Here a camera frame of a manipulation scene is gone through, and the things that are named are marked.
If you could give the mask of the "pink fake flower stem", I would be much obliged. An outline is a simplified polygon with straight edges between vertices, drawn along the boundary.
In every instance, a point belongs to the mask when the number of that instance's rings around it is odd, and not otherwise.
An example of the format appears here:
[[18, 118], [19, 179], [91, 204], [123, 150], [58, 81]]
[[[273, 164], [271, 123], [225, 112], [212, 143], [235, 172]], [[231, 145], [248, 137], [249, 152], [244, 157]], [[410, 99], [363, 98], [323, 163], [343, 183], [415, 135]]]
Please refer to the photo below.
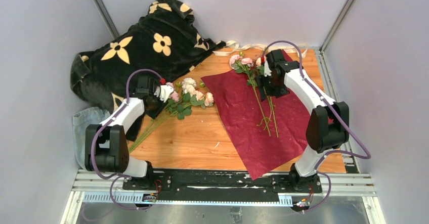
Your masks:
[[136, 140], [129, 147], [129, 152], [131, 153], [135, 150], [148, 136], [150, 136], [161, 124], [163, 124], [171, 115], [170, 107], [177, 103], [180, 99], [177, 92], [177, 88], [173, 85], [172, 82], [167, 82], [167, 85], [173, 88], [173, 92], [169, 95], [167, 100], [167, 105], [160, 112], [160, 114], [155, 118], [149, 121], [149, 124], [140, 132]]
[[247, 76], [246, 83], [252, 88], [262, 114], [262, 119], [258, 126], [264, 126], [263, 130], [266, 130], [269, 136], [271, 136], [271, 125], [273, 125], [275, 136], [279, 137], [273, 99], [271, 96], [267, 96], [266, 100], [261, 102], [260, 92], [256, 83], [257, 76], [264, 76], [263, 59], [264, 57], [258, 57], [256, 60], [253, 60], [249, 57], [245, 58], [244, 53], [239, 53], [230, 57], [229, 65], [237, 74], [245, 74]]
[[167, 106], [155, 118], [151, 119], [148, 125], [140, 132], [136, 140], [128, 147], [131, 153], [134, 151], [148, 136], [150, 136], [159, 126], [170, 118], [184, 120], [190, 116], [194, 107], [201, 107], [203, 109], [211, 107], [214, 104], [213, 96], [210, 92], [202, 93], [199, 90], [194, 92], [183, 93], [179, 99], [168, 99]]

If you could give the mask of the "dark red wrapping paper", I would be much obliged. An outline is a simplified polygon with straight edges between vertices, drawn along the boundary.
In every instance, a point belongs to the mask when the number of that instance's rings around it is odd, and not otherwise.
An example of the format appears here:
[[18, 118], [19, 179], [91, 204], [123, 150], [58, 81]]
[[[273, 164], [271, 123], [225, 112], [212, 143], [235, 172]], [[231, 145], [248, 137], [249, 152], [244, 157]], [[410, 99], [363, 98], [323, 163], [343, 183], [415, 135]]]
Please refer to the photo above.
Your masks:
[[286, 163], [306, 148], [310, 113], [294, 91], [260, 102], [245, 73], [233, 70], [202, 77], [220, 121], [252, 180]]

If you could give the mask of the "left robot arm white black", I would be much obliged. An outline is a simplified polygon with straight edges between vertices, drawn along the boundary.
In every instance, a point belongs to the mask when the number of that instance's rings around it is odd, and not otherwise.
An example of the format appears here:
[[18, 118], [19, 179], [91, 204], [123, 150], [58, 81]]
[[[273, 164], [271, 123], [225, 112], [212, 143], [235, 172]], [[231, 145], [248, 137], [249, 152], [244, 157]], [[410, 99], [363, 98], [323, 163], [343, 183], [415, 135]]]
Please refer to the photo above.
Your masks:
[[146, 190], [155, 182], [149, 161], [130, 156], [126, 133], [144, 115], [156, 118], [164, 109], [173, 89], [163, 78], [139, 76], [133, 93], [127, 92], [120, 106], [99, 124], [91, 124], [85, 131], [84, 165], [86, 170], [107, 179], [105, 173], [134, 181]]

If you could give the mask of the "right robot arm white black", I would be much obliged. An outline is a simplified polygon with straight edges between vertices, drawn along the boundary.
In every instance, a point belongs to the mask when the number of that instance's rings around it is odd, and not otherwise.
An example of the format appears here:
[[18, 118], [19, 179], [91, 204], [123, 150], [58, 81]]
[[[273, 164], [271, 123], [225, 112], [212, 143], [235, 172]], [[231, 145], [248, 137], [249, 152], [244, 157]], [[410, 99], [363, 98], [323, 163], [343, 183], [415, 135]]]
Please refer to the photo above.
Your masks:
[[299, 61], [291, 61], [284, 50], [273, 50], [261, 56], [264, 70], [257, 77], [262, 100], [294, 93], [308, 110], [310, 119], [306, 129], [307, 146], [294, 163], [288, 180], [281, 187], [295, 192], [315, 188], [319, 181], [317, 170], [324, 154], [339, 149], [349, 140], [349, 106], [336, 102], [321, 90], [308, 76]]

